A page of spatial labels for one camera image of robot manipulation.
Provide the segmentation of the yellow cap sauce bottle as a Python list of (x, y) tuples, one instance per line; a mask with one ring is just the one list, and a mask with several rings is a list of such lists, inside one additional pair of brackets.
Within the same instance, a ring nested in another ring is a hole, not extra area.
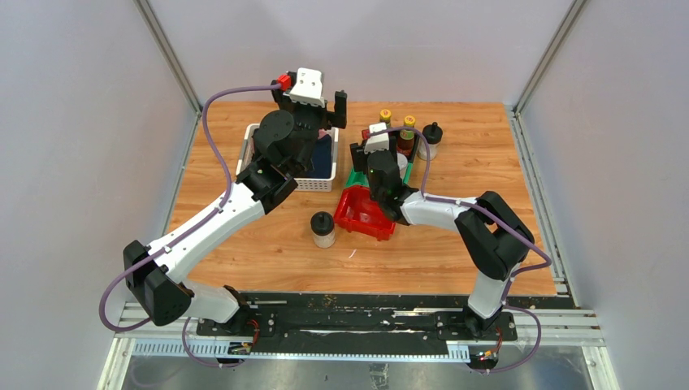
[[(404, 118), (403, 125), (405, 127), (414, 128), (416, 119), (412, 115), (407, 115)], [(412, 155), (415, 143), (415, 133), (413, 130), (400, 130), (396, 139), (396, 149), (400, 154), (409, 157)]]
[(390, 128), (392, 126), (392, 112), (389, 109), (382, 109), (379, 112), (379, 121)]

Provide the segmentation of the aluminium rail frame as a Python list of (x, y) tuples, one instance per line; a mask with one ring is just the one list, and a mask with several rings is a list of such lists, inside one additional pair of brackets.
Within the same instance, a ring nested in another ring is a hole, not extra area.
[[(296, 81), (296, 72), (290, 71), (276, 80), (283, 83), (286, 89), (291, 88)], [(344, 362), (447, 362), (457, 363), (460, 367), (479, 375), (488, 376), (506, 373), (518, 368), (518, 363), (501, 365), (498, 361), (501, 356), (502, 345), (529, 346), (532, 353), (536, 353), (541, 346), (550, 346), (562, 340), (567, 346), (576, 346), (583, 350), (586, 357), (598, 357), (600, 364), (596, 369), (589, 370), (589, 375), (598, 388), (615, 388), (617, 380), (609, 369), (609, 360), (603, 340), (592, 334), (596, 327), (596, 318), (592, 312), (575, 307), (572, 298), (562, 298), (556, 309), (532, 307), (518, 297), (509, 295), (517, 276), (525, 272), (525, 267), (520, 267), (512, 274), (509, 288), (503, 301), (503, 310), (514, 314), (516, 328), (522, 331), (523, 336), (516, 341), (499, 342), (495, 347), (482, 347), (477, 344), (460, 345), (457, 342), (449, 346), (450, 352), (439, 357), (425, 358), (355, 358), (355, 357), (324, 357), (324, 356), (297, 356), (296, 354), (259, 353), (256, 348), (256, 339), (248, 340), (243, 337), (218, 337), (218, 336), (194, 336), (191, 327), (202, 323), (207, 318), (181, 317), (175, 322), (162, 327), (171, 327), (180, 331), (178, 345), (184, 354), (192, 358), (194, 348), (203, 346), (207, 348), (207, 354), (197, 358), (197, 361), (211, 368), (232, 368), (250, 359), (275, 359), (275, 360), (315, 360), (315, 361), (344, 361)], [(156, 326), (153, 323), (144, 323), (147, 314), (139, 304), (143, 313), (142, 324)]]

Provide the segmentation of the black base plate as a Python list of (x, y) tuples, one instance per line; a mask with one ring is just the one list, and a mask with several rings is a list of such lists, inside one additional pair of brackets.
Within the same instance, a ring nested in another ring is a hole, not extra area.
[(470, 320), (466, 295), (244, 292), (229, 323), (206, 319), (194, 336), (256, 339), (259, 353), (355, 358), (433, 358), (449, 346), (495, 347), (523, 331), (502, 310), (485, 325)]

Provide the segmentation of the dark blue cloth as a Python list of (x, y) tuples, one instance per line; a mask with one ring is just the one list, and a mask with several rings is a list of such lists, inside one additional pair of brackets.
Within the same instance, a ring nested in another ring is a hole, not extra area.
[(312, 154), (312, 167), (306, 176), (311, 179), (329, 179), (332, 173), (332, 138), (325, 135), (319, 138)]

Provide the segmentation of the green plastic bin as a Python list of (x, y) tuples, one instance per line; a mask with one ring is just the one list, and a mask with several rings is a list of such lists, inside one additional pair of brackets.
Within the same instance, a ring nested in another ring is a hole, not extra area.
[(345, 184), (361, 185), (370, 190), (371, 198), (380, 200), (399, 195), (408, 184), (409, 165), (399, 168), (396, 162), (373, 160), (355, 166)]

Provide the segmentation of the black cap shaker back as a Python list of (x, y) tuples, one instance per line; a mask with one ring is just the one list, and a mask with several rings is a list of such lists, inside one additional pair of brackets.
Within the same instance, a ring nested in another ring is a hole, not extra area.
[(433, 122), (423, 128), (422, 134), (428, 143), (428, 150), (426, 150), (426, 146), (420, 142), (418, 156), (422, 160), (432, 161), (438, 154), (439, 145), (443, 137), (443, 129), (437, 122)]

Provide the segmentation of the black cap shaker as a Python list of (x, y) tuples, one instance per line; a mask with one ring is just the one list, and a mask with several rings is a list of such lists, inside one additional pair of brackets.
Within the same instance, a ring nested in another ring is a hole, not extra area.
[(423, 128), (422, 134), (428, 143), (428, 150), (426, 150), (426, 146), (420, 142), (418, 156), (422, 160), (432, 161), (438, 154), (439, 145), (443, 137), (443, 129), (437, 122), (433, 122)]
[(322, 249), (327, 249), (335, 243), (335, 221), (326, 211), (319, 211), (312, 215), (310, 227), (314, 243)]

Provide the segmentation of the black plastic bin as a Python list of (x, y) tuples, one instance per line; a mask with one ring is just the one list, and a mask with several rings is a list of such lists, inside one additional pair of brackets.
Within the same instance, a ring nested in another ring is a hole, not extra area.
[[(402, 126), (402, 127), (390, 127), (390, 128), (388, 128), (388, 129), (387, 129), (387, 132), (388, 132), (388, 135), (389, 135), (389, 138), (390, 138), (390, 150), (389, 150), (389, 151), (392, 151), (392, 149), (395, 149), (396, 152), (397, 152), (397, 136), (398, 136), (398, 133), (399, 133), (400, 130), (412, 130), (412, 129), (411, 129), (411, 128), (408, 128), (408, 127), (404, 127), (404, 126)], [(365, 139), (368, 138), (368, 132), (369, 132), (369, 131), (368, 131), (368, 128), (364, 128), (364, 129), (361, 130), (361, 138), (362, 138), (362, 141), (364, 141)], [(416, 152), (418, 151), (419, 143), (422, 142), (421, 139), (420, 139), (420, 136), (419, 136), (416, 132), (414, 132), (414, 133), (415, 133), (415, 143), (414, 143), (413, 152), (412, 152), (412, 155), (411, 155), (411, 156), (407, 157), (407, 158), (408, 158), (408, 163), (409, 163), (409, 164), (412, 164), (412, 163), (414, 162), (414, 160), (415, 160), (414, 155), (415, 155)]]

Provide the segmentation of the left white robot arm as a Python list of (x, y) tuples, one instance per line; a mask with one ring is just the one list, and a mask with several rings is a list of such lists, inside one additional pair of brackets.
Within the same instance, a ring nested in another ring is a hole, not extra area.
[(334, 109), (293, 86), (273, 80), (262, 87), (274, 95), (278, 110), (254, 129), (253, 157), (225, 191), (205, 209), (148, 245), (138, 240), (123, 249), (123, 281), (147, 314), (144, 323), (165, 326), (181, 317), (211, 319), (230, 336), (242, 334), (249, 314), (231, 288), (212, 288), (187, 279), (212, 250), (244, 226), (268, 215), (297, 188), (309, 171), (319, 132), (345, 128), (347, 93), (337, 91)]

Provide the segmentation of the black cap shaker front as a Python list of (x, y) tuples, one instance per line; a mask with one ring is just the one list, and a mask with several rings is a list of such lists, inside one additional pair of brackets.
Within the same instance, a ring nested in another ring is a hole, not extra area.
[(314, 243), (322, 249), (327, 249), (335, 243), (335, 221), (326, 211), (319, 211), (312, 215), (310, 227)]

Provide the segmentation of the red plastic bin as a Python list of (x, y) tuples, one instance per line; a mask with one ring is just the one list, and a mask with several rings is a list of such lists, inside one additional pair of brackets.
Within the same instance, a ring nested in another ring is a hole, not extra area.
[(387, 219), (379, 205), (370, 199), (370, 189), (362, 185), (345, 188), (334, 214), (334, 222), (347, 232), (358, 232), (387, 241), (396, 224)]

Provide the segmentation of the silver lid jar back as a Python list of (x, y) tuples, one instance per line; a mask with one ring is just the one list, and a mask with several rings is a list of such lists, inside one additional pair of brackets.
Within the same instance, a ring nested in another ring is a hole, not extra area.
[(406, 172), (407, 172), (407, 167), (408, 167), (408, 158), (402, 154), (402, 153), (397, 153), (396, 154), (396, 162), (399, 170), (400, 177), (402, 179), (405, 178)]

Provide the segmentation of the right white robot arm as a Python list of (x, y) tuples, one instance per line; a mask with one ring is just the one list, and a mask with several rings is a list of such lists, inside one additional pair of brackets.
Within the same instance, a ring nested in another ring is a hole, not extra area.
[(441, 197), (404, 183), (397, 157), (386, 146), (367, 149), (353, 143), (355, 171), (366, 175), (370, 199), (386, 219), (406, 226), (431, 226), (457, 232), (478, 270), (474, 289), (463, 309), (464, 328), (475, 339), (496, 329), (512, 274), (535, 239), (506, 201), (493, 191), (478, 197)]

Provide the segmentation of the white plastic basket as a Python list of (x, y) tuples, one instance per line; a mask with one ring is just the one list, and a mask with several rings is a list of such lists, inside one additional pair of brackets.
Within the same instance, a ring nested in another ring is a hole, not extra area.
[[(252, 160), (254, 155), (254, 145), (252, 136), (254, 131), (258, 128), (257, 123), (249, 124), (245, 129), (243, 144), (241, 146), (239, 160), (236, 165), (236, 175), (238, 176), (243, 169), (245, 169)], [(330, 192), (332, 190), (332, 183), (336, 178), (338, 146), (339, 146), (339, 128), (331, 128), (333, 130), (332, 138), (332, 152), (331, 152), (331, 176), (329, 179), (311, 179), (305, 174), (304, 177), (297, 177), (297, 191), (310, 192)]]

